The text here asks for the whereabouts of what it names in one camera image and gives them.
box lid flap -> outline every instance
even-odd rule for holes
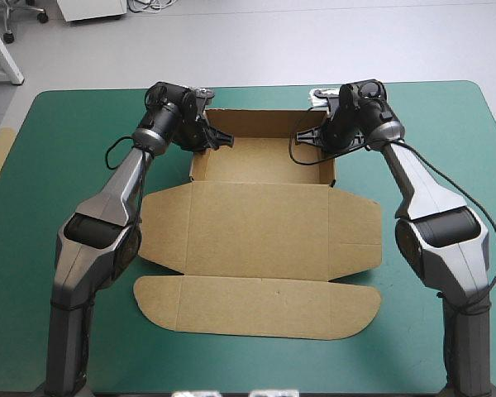
[[[195,181],[142,218],[140,256],[186,275],[328,281],[381,260],[379,205],[319,184]]]
[[[141,312],[174,331],[340,339],[379,311],[373,287],[320,281],[145,276],[134,284]]]

chair base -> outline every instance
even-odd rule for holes
[[[40,23],[48,22],[48,14],[44,8],[35,6],[35,0],[25,0],[26,4],[18,4],[22,0],[0,0],[0,14],[2,14],[5,33],[3,40],[6,44],[13,43],[15,36],[10,27],[11,14],[16,10],[37,12],[36,19]]]

black cable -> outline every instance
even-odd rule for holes
[[[485,207],[478,202],[474,197],[472,197],[466,190],[461,188],[452,178],[448,175],[437,169],[430,161],[428,161],[421,153],[418,152],[417,149],[410,146],[404,141],[385,141],[385,145],[394,144],[397,146],[401,146],[405,149],[411,151],[414,155],[418,157],[420,161],[422,161],[425,165],[427,165],[432,171],[436,174],[440,175],[444,180],[446,180],[449,184],[454,186],[460,193],[462,193],[473,205],[475,205],[479,210],[483,213],[483,215],[487,218],[489,223],[491,224],[494,234],[496,235],[496,222],[492,219],[489,212],[485,209]],[[482,291],[482,294],[478,294],[478,298],[476,300],[469,300],[466,304],[462,306],[456,306],[452,302],[450,302],[446,296],[440,292],[437,294],[438,298],[443,299],[443,301],[450,307],[453,314],[449,318],[445,318],[445,335],[443,338],[443,361],[446,369],[446,384],[451,385],[452,383],[452,361],[454,357],[452,355],[453,346],[455,345],[455,326],[457,324],[457,316],[462,314],[464,316],[477,316],[479,314],[487,313],[491,308],[490,301],[483,305],[482,307],[477,307],[476,305],[480,304],[483,300],[487,299],[490,295],[490,291],[496,285],[496,274],[493,279],[491,279],[489,285]]]
[[[294,125],[294,128],[290,132],[290,136],[289,136],[289,157],[290,157],[290,160],[292,160],[294,163],[299,164],[299,165],[317,165],[317,164],[321,164],[321,163],[323,163],[325,161],[334,160],[337,157],[341,157],[343,155],[348,155],[349,153],[352,153],[353,151],[358,151],[359,149],[362,149],[363,147],[365,147],[365,144],[354,146],[353,148],[349,149],[348,151],[343,151],[342,153],[336,153],[335,155],[329,155],[327,157],[324,157],[324,158],[322,158],[320,160],[316,160],[316,161],[313,161],[313,162],[300,161],[300,160],[296,159],[294,157],[293,151],[292,151],[292,141],[294,140],[294,134],[298,133],[298,128],[299,128],[300,124],[303,122],[303,120],[305,120],[305,117],[313,109],[314,109],[314,107],[310,107],[309,109],[307,109],[307,111],[298,119],[298,121]]]
[[[383,101],[379,100],[379,98],[372,98],[372,100],[375,100],[375,99],[378,100],[379,105],[383,108],[384,107]],[[371,141],[371,142],[369,142],[368,145],[366,145],[366,144],[360,145],[360,146],[357,146],[356,148],[351,149],[349,151],[345,151],[345,152],[338,153],[338,154],[335,154],[335,155],[330,155],[330,156],[328,156],[328,157],[326,157],[324,159],[321,159],[321,160],[318,160],[318,161],[314,161],[314,162],[311,162],[311,163],[307,163],[307,162],[296,160],[294,158],[293,152],[292,152],[292,140],[293,140],[293,136],[294,136],[295,133],[297,133],[297,130],[298,130],[298,127],[299,127],[300,123],[304,120],[304,118],[306,117],[306,115],[312,109],[313,108],[309,108],[303,114],[303,116],[298,120],[298,122],[296,123],[296,125],[294,126],[294,129],[292,130],[292,132],[290,134],[290,137],[289,137],[289,156],[290,156],[290,159],[294,163],[299,164],[299,165],[316,165],[316,164],[320,164],[323,161],[336,159],[337,157],[340,157],[341,155],[349,154],[352,151],[356,151],[356,150],[358,150],[358,149],[360,149],[362,147],[365,147],[366,150],[367,150],[370,147],[370,144],[377,142],[377,141]],[[466,190],[464,190],[463,188],[461,188],[461,186],[459,186],[452,178],[450,178],[448,175],[446,175],[445,173],[443,173],[442,171],[440,171],[437,167],[435,167],[430,161],[428,161],[423,155],[421,155],[421,153],[419,153],[417,151],[417,149],[413,148],[412,146],[410,146],[406,142],[400,141],[400,140],[383,141],[383,143],[384,143],[384,145],[388,145],[388,144],[391,143],[391,144],[394,144],[394,145],[397,145],[397,146],[404,147],[405,149],[411,151],[420,161],[422,161],[426,166],[428,166],[436,174],[440,175],[444,180],[446,180],[449,184],[451,184],[454,188],[456,188],[460,193],[462,193],[473,205],[475,205],[482,212],[482,214],[487,218],[487,220],[489,221],[489,223],[491,224],[491,226],[492,226],[492,228],[494,230],[494,234],[496,235],[496,222],[490,216],[489,212],[485,209],[485,207],[481,203],[479,203],[478,200],[476,200],[474,197],[472,197]],[[452,363],[451,363],[451,360],[453,360],[452,349],[453,349],[453,346],[455,344],[455,325],[456,325],[457,316],[459,314],[462,314],[462,315],[465,315],[465,316],[475,316],[475,315],[487,313],[490,310],[490,307],[491,307],[491,303],[490,302],[488,302],[487,304],[483,305],[482,307],[476,308],[476,306],[478,304],[480,304],[484,299],[487,299],[489,297],[490,291],[494,288],[495,285],[496,285],[496,274],[494,275],[493,279],[491,279],[489,285],[483,291],[480,291],[480,293],[476,295],[477,298],[475,300],[470,300],[469,299],[469,301],[466,304],[463,304],[461,306],[454,305],[452,302],[450,302],[446,298],[446,296],[443,293],[438,293],[437,294],[437,296],[439,298],[443,299],[444,302],[450,307],[451,311],[453,312],[453,314],[448,319],[445,319],[445,322],[446,322],[445,329],[446,330],[449,329],[450,330],[450,333],[447,334],[446,331],[445,331],[445,336],[444,336],[444,340],[443,340],[443,350],[444,350],[444,352],[443,352],[444,353],[443,354],[443,358],[444,358],[444,364],[445,364],[445,369],[446,369],[446,382],[447,382],[447,385],[451,385],[451,382],[452,382],[452,374],[451,374]]]
[[[446,180],[449,184],[454,186],[457,190],[459,190],[473,205],[475,205],[479,210],[483,213],[483,215],[487,218],[489,223],[491,224],[494,234],[496,235],[496,222],[492,219],[490,214],[487,212],[485,207],[479,203],[474,197],[472,197],[466,190],[461,188],[452,178],[450,178],[448,175],[445,173],[441,172],[439,169],[437,169],[430,161],[428,161],[426,158],[424,158],[421,153],[417,151],[417,149],[413,148],[409,144],[403,141],[389,141],[388,143],[393,143],[394,145],[404,147],[405,149],[408,149],[411,151],[414,155],[416,155],[420,161],[422,161],[425,165],[427,165],[432,171],[434,171],[436,174],[440,175],[444,180]],[[453,308],[456,308],[459,313],[465,314],[464,311],[468,309],[469,307],[475,306],[476,304],[480,303],[483,299],[485,299],[487,296],[489,296],[490,291],[494,288],[496,285],[496,274],[494,275],[493,279],[489,283],[489,286],[485,289],[483,296],[480,296],[478,299],[476,299],[474,302],[469,302],[463,306],[456,307],[455,305],[451,305]]]
[[[107,151],[105,152],[105,165],[107,166],[107,168],[110,170],[110,171],[114,171],[117,169],[117,167],[119,167],[121,165],[121,163],[119,163],[118,165],[115,165],[115,166],[111,166],[108,162],[108,155],[110,155],[110,152],[117,146],[120,144],[121,141],[125,141],[125,140],[132,140],[132,136],[130,135],[127,135],[127,136],[122,136],[121,138],[117,139],[117,141],[115,141],[114,143],[112,143],[110,145],[110,147],[107,149]]]

metal bracket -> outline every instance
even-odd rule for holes
[[[175,391],[171,397],[222,397],[218,391],[198,390],[198,391]]]
[[[298,390],[253,390],[248,397],[299,397]]]
[[[321,147],[321,148],[325,147],[322,141],[322,129],[326,126],[326,123],[324,123],[321,127],[311,128],[310,130],[297,132],[296,145],[305,143],[310,146]],[[362,135],[361,132],[357,132],[355,135],[355,139],[353,139],[353,142],[341,153],[343,155],[350,151],[354,151],[362,147],[364,144],[365,144],[364,136]]]

white cable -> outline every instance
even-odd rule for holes
[[[167,7],[172,6],[178,0],[166,0],[166,2],[162,2],[161,0],[150,0],[150,2],[145,2],[141,0],[127,0],[127,5],[133,12],[145,12],[148,14],[157,14]]]

